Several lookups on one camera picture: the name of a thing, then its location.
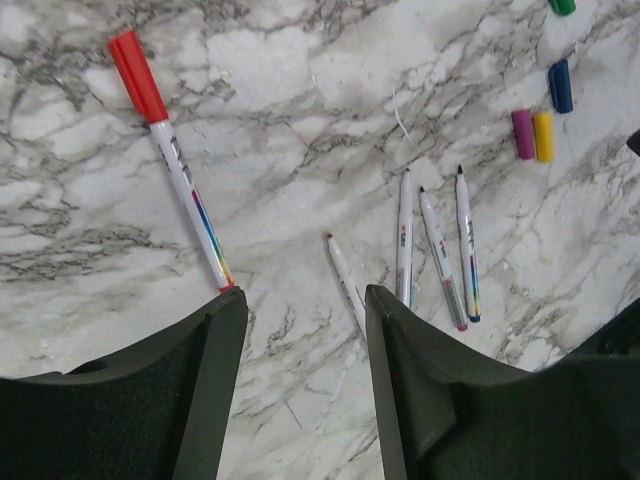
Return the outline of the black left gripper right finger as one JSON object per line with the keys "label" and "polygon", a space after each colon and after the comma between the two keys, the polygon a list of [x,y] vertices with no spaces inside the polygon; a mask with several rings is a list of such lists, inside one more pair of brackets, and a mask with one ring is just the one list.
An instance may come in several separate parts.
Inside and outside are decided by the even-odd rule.
{"label": "black left gripper right finger", "polygon": [[554,365],[528,372],[366,291],[366,328],[388,479],[635,479],[639,307]]}

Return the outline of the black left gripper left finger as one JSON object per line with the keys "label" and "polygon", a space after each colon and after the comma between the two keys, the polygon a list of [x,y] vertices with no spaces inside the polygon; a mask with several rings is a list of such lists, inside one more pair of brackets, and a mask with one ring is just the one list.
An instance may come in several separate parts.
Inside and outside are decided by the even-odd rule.
{"label": "black left gripper left finger", "polygon": [[232,288],[69,373],[1,382],[5,479],[213,479],[248,324]]}

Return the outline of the white pen green end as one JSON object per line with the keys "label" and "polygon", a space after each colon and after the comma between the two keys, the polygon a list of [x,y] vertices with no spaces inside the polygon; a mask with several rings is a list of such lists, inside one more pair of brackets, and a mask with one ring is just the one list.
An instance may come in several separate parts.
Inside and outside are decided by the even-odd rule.
{"label": "white pen green end", "polygon": [[412,296],[412,254],[413,254],[413,196],[411,170],[406,168],[400,183],[396,295],[408,308]]}

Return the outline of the white pen yellow end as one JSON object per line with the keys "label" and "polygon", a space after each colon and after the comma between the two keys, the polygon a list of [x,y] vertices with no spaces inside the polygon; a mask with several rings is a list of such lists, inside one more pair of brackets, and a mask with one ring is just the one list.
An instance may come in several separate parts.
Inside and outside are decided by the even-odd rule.
{"label": "white pen yellow end", "polygon": [[337,243],[335,237],[330,232],[325,234],[328,252],[333,263],[338,280],[342,286],[345,298],[352,310],[357,326],[363,336],[366,338],[366,318],[365,304],[362,294],[354,280],[352,272],[346,261],[344,253]]}

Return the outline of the white pen red end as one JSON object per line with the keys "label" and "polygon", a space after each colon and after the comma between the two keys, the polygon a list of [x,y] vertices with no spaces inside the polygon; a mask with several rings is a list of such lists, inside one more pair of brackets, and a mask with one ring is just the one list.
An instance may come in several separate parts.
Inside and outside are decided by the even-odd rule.
{"label": "white pen red end", "polygon": [[194,227],[216,286],[220,292],[225,292],[234,286],[231,272],[171,123],[164,120],[149,128],[168,167],[174,190]]}

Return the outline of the yellow pen cap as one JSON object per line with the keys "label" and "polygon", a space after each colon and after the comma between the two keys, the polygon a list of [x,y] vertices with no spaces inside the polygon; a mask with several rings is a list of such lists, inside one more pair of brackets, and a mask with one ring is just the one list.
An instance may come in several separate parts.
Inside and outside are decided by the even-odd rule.
{"label": "yellow pen cap", "polygon": [[537,113],[533,116],[537,160],[550,163],[554,159],[552,114]]}

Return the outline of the red pen cap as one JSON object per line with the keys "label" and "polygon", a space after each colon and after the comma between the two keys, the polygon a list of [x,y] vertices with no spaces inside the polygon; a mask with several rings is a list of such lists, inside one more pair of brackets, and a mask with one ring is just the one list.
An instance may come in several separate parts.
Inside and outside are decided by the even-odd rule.
{"label": "red pen cap", "polygon": [[109,52],[135,109],[148,124],[169,119],[167,109],[136,33],[128,30],[108,42]]}

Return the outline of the white pen blue end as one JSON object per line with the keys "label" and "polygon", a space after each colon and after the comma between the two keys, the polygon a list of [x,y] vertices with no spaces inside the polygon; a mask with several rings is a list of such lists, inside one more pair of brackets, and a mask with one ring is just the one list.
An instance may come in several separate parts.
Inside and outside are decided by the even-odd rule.
{"label": "white pen blue end", "polygon": [[466,311],[472,323],[479,323],[481,320],[480,292],[478,265],[475,256],[474,229],[468,185],[461,165],[457,166],[455,192]]}

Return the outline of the white pen magenta end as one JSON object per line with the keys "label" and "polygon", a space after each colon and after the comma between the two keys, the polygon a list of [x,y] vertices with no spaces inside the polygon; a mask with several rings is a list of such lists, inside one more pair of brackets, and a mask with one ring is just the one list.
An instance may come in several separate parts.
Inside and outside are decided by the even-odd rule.
{"label": "white pen magenta end", "polygon": [[468,328],[467,315],[458,293],[444,237],[441,233],[438,220],[429,201],[426,189],[423,186],[419,187],[419,202],[429,246],[435,261],[436,270],[451,321],[458,331],[464,332]]}

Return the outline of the magenta pen cap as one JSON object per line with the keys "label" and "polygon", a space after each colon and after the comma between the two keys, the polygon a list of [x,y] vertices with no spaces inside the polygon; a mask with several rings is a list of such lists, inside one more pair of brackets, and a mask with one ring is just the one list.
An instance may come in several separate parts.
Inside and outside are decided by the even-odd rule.
{"label": "magenta pen cap", "polygon": [[519,158],[531,160],[535,158],[535,140],[532,115],[529,109],[519,109],[511,112],[514,136]]}

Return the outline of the blue pen cap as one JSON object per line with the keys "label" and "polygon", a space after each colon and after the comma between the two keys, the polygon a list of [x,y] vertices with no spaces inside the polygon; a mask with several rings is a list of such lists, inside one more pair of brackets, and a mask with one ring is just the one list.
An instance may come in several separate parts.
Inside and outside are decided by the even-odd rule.
{"label": "blue pen cap", "polygon": [[568,61],[561,59],[554,63],[547,73],[551,102],[554,109],[560,114],[573,111],[573,97]]}

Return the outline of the green pen cap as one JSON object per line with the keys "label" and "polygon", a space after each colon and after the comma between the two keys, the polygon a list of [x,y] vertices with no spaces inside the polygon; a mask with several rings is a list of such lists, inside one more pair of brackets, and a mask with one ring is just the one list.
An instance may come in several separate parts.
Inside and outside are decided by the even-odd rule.
{"label": "green pen cap", "polygon": [[574,0],[549,0],[553,12],[558,16],[568,16],[576,11]]}

